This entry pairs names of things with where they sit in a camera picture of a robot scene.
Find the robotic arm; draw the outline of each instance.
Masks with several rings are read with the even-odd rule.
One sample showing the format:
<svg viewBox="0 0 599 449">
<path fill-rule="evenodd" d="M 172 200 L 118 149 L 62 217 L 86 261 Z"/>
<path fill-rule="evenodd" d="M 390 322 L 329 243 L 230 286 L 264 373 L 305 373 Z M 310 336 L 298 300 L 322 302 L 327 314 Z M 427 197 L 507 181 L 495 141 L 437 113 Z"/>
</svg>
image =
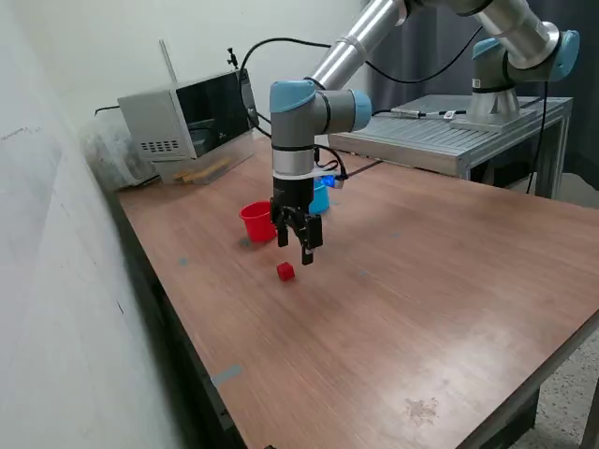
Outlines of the robotic arm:
<svg viewBox="0 0 599 449">
<path fill-rule="evenodd" d="M 314 167 L 314 137 L 356 131 L 372 115 L 369 97 L 339 90 L 366 62 L 368 54 L 397 25 L 424 7 L 450 7 L 474 16 L 492 36 L 475 46 L 472 121 L 514 116 L 519 103 L 516 82 L 565 78 L 577 59 L 579 36 L 541 22 L 526 0 L 372 0 L 350 31 L 330 48 L 311 76 L 275 82 L 270 89 L 273 196 L 270 217 L 279 246 L 288 243 L 291 227 L 302 248 L 302 264 L 311 264 L 322 246 L 319 215 L 309 212 L 314 178 L 329 175 Z M 336 187 L 343 184 L 337 176 Z"/>
</svg>

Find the black cable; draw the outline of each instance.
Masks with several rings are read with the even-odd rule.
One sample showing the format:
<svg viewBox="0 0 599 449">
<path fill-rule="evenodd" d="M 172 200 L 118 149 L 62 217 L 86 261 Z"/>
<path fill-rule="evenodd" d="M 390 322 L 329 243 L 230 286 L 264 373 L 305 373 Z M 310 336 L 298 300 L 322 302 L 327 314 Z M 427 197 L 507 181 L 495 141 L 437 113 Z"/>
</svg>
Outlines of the black cable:
<svg viewBox="0 0 599 449">
<path fill-rule="evenodd" d="M 243 79 L 243 72 L 245 70 L 245 66 L 247 65 L 248 60 L 250 59 L 250 56 L 252 55 L 252 53 L 254 51 L 256 51 L 258 48 L 262 47 L 263 45 L 266 44 L 270 44 L 271 42 L 292 42 L 294 44 L 301 44 L 301 45 L 307 45 L 308 47 L 319 47 L 319 48 L 323 48 L 323 49 L 327 49 L 330 47 L 330 45 L 327 44 L 319 44 L 317 42 L 309 42 L 307 40 L 301 40 L 301 39 L 294 39 L 293 37 L 272 37 L 270 39 L 265 39 L 265 40 L 261 40 L 260 42 L 258 42 L 257 44 L 255 44 L 245 55 L 245 57 L 243 58 L 243 62 L 241 63 L 241 68 L 240 68 L 240 76 L 239 76 L 239 91 L 240 91 L 240 98 L 241 98 L 241 103 L 243 104 L 243 108 L 245 109 L 245 113 L 247 114 L 247 118 L 249 119 L 249 121 L 254 125 L 254 127 L 260 132 L 262 133 L 264 136 L 266 136 L 267 138 L 270 138 L 270 134 L 268 132 L 266 132 L 264 129 L 262 129 L 260 127 L 259 123 L 256 123 L 254 117 L 252 117 L 250 115 L 250 111 L 247 109 L 247 107 L 245 106 L 245 102 L 243 101 L 243 93 L 242 93 L 242 86 L 241 86 L 241 82 Z"/>
<path fill-rule="evenodd" d="M 357 170 L 354 170 L 354 171 L 352 171 L 351 173 L 348 173 L 348 174 L 347 174 L 347 178 L 351 178 L 352 176 L 359 175 L 359 174 L 360 174 L 362 171 L 366 171 L 366 170 L 368 170 L 369 168 L 372 168 L 372 167 L 378 166 L 379 164 L 383 164 L 383 161 L 374 161 L 373 163 L 371 163 L 371 164 L 368 164 L 367 166 L 364 166 L 364 167 L 362 167 L 362 168 L 359 168 L 359 169 L 357 169 Z"/>
<path fill-rule="evenodd" d="M 480 31 L 482 29 L 483 29 L 483 27 L 481 26 L 480 28 L 478 28 L 476 30 L 476 32 L 472 35 L 472 37 L 470 37 L 470 39 L 468 39 L 468 42 L 466 42 L 466 45 L 464 46 L 464 48 L 461 49 L 460 52 L 451 61 L 449 61 L 449 63 L 447 63 L 441 69 L 439 69 L 436 72 L 434 72 L 432 75 L 429 75 L 428 77 L 425 77 L 425 78 L 421 78 L 419 80 L 398 80 L 396 78 L 390 77 L 390 75 L 388 75 L 387 73 L 383 72 L 380 68 L 376 67 L 370 61 L 366 61 L 366 65 L 368 67 L 370 67 L 372 70 L 374 70 L 376 73 L 378 73 L 379 75 L 381 75 L 382 77 L 387 78 L 388 80 L 391 80 L 391 81 L 394 81 L 394 82 L 398 82 L 399 84 L 419 84 L 420 82 L 432 80 L 433 78 L 438 77 L 443 72 L 445 72 L 446 70 L 448 70 L 452 65 L 454 65 L 456 63 L 456 61 L 458 61 L 460 59 L 460 57 L 464 54 L 464 52 L 466 50 L 468 50 L 468 47 L 470 46 L 470 44 L 472 43 L 472 41 L 475 40 L 476 35 L 478 35 L 478 33 L 480 33 Z"/>
<path fill-rule="evenodd" d="M 536 152 L 534 153 L 533 165 L 531 166 L 531 176 L 528 179 L 528 187 L 526 188 L 526 195 L 531 192 L 533 186 L 533 177 L 536 164 L 539 160 L 539 154 L 541 153 L 541 146 L 543 145 L 543 134 L 545 131 L 545 121 L 547 120 L 547 99 L 549 97 L 549 82 L 545 81 L 545 91 L 543 92 L 543 119 L 541 120 L 541 130 L 539 131 L 539 139 L 536 143 Z"/>
<path fill-rule="evenodd" d="M 326 145 L 316 144 L 314 146 L 316 148 L 330 152 L 335 157 L 335 159 L 337 159 L 337 162 L 339 163 L 339 170 L 341 171 L 340 180 L 341 181 L 346 180 L 347 179 L 347 170 L 345 169 L 345 164 L 343 163 L 341 156 L 335 150 L 333 150 L 331 147 L 328 147 Z"/>
<path fill-rule="evenodd" d="M 270 120 L 267 119 L 264 115 L 262 115 L 261 113 L 259 113 L 258 111 L 256 111 L 256 114 L 258 117 L 260 117 L 263 121 L 265 121 L 266 123 L 270 124 Z"/>
<path fill-rule="evenodd" d="M 448 110 L 440 110 L 439 112 L 436 112 L 437 115 L 446 115 L 449 111 Z M 456 115 L 465 115 L 468 113 L 468 111 L 466 109 L 458 109 L 458 110 L 454 110 L 453 111 L 454 114 Z M 427 115 L 434 115 L 435 112 L 427 112 Z"/>
<path fill-rule="evenodd" d="M 385 113 L 385 112 L 391 112 L 391 109 L 379 109 L 379 110 L 376 110 L 375 112 L 373 112 L 373 117 L 374 117 L 375 115 L 378 115 L 378 114 L 383 114 L 383 113 Z"/>
<path fill-rule="evenodd" d="M 333 171 L 337 169 L 337 167 L 339 166 L 339 162 L 337 162 L 336 159 L 333 159 L 331 161 L 328 161 L 326 164 L 319 164 L 316 162 L 316 166 L 326 171 Z"/>
<path fill-rule="evenodd" d="M 531 100 L 528 103 L 524 103 L 523 105 L 520 105 L 520 109 L 529 108 L 530 106 L 534 106 L 537 103 L 540 103 L 541 101 L 543 101 L 543 97 L 539 96 L 538 98 L 535 98 L 534 100 Z"/>
<path fill-rule="evenodd" d="M 97 115 L 98 112 L 102 111 L 102 110 L 111 110 L 111 109 L 120 109 L 120 106 L 106 106 L 104 108 L 99 108 L 95 110 L 95 114 L 94 117 Z"/>
</svg>

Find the red cube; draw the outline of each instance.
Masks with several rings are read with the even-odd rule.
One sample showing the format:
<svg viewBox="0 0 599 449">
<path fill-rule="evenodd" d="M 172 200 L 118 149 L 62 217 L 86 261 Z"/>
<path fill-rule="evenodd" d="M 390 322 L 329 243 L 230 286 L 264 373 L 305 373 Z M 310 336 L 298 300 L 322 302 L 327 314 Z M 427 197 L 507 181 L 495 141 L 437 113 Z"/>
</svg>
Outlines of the red cube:
<svg viewBox="0 0 599 449">
<path fill-rule="evenodd" d="M 279 279 L 283 282 L 289 281 L 290 279 L 296 277 L 293 267 L 287 262 L 277 266 L 277 273 L 279 274 Z"/>
</svg>

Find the table leg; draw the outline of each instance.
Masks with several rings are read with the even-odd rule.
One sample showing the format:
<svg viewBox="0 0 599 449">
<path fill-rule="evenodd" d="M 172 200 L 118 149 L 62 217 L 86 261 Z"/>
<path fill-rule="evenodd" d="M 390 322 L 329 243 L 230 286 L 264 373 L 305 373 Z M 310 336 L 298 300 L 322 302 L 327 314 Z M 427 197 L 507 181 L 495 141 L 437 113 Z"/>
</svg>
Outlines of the table leg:
<svg viewBox="0 0 599 449">
<path fill-rule="evenodd" d="M 599 449 L 599 382 L 592 399 L 591 413 L 589 413 L 580 449 Z"/>
<path fill-rule="evenodd" d="M 555 198 L 560 191 L 569 128 L 570 118 L 567 117 L 544 131 L 534 190 L 537 196 Z"/>
<path fill-rule="evenodd" d="M 471 175 L 470 168 L 466 167 L 461 159 L 458 160 L 458 164 L 458 178 L 469 181 Z"/>
<path fill-rule="evenodd" d="M 497 432 L 488 442 L 480 446 L 480 449 L 507 449 L 515 444 L 531 428 L 534 428 L 540 392 L 541 390 L 536 390 L 534 395 L 526 401 L 509 424 Z"/>
</svg>

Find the floor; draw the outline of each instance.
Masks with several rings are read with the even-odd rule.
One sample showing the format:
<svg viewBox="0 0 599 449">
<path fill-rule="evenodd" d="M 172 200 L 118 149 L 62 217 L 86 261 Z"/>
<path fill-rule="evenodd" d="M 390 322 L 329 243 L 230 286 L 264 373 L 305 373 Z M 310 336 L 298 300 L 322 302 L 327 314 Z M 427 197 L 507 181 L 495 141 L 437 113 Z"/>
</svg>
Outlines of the floor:
<svg viewBox="0 0 599 449">
<path fill-rule="evenodd" d="M 514 190 L 522 191 L 525 185 Z M 580 177 L 565 174 L 560 200 L 599 209 L 599 192 Z M 587 422 L 599 377 L 599 330 L 543 385 L 536 428 L 514 449 L 577 449 Z"/>
</svg>

